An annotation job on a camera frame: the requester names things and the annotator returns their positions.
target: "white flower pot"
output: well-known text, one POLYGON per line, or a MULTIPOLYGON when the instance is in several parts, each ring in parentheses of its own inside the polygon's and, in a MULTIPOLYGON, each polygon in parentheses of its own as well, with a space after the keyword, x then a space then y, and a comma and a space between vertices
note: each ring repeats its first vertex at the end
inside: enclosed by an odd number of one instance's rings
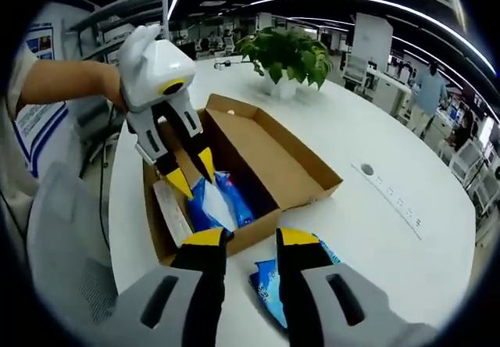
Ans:
POLYGON ((282 72, 282 78, 278 81, 278 84, 275 84, 269 72, 264 70, 264 90, 274 98, 294 98, 297 93, 298 81, 296 79, 288 80, 286 71, 282 70, 282 72))

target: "blue snack bag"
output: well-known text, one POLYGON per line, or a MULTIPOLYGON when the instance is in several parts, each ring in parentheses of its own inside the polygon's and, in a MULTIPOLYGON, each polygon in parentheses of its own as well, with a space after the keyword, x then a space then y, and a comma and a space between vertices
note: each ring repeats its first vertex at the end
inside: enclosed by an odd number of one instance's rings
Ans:
MULTIPOLYGON (((333 264, 341 262, 321 239, 320 244, 333 264)), ((280 275, 278 274, 277 259, 260 261, 255 264, 258 270, 250 276, 250 283, 267 310, 286 329, 288 327, 287 320, 283 313, 283 303, 280 301, 280 275)))
POLYGON ((232 232, 253 222, 255 218, 230 181, 229 173, 216 172, 215 179, 215 184, 207 184, 202 177, 192 189, 193 199, 187 200, 195 232, 218 227, 232 232))
POLYGON ((230 179, 230 174, 227 172, 216 173, 216 183, 222 195, 226 199, 226 203, 230 207, 229 210, 236 221, 238 228, 244 227, 255 220, 252 211, 247 206, 239 190, 234 186, 230 179))

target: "white sleeve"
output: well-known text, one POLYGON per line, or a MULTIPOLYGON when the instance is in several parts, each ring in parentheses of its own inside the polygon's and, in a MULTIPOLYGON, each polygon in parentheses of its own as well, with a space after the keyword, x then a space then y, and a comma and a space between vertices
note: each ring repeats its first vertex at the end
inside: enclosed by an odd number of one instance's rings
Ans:
POLYGON ((9 80, 9 88, 7 90, 7 107, 10 117, 13 119, 16 118, 17 102, 21 96, 21 90, 23 89, 26 76, 37 60, 38 58, 26 45, 20 48, 14 59, 9 80))

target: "green plant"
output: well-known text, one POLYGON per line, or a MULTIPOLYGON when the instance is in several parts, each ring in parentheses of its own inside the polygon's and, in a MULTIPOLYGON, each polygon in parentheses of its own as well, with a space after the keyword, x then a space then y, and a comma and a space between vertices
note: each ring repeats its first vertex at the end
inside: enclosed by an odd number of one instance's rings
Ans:
POLYGON ((238 41, 236 51, 250 58, 260 76, 264 76, 262 68, 267 70, 275 84, 285 70, 288 79, 302 83, 307 78, 309 85, 316 83, 319 90, 333 68, 325 45, 290 30, 264 28, 238 41))

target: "person's hand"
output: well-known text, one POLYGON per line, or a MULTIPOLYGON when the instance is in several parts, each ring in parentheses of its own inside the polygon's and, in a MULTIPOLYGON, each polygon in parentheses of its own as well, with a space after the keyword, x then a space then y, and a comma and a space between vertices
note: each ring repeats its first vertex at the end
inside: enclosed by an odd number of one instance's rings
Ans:
POLYGON ((103 95, 118 107, 123 113, 128 112, 127 104, 120 93, 120 72, 115 66, 102 64, 103 95))

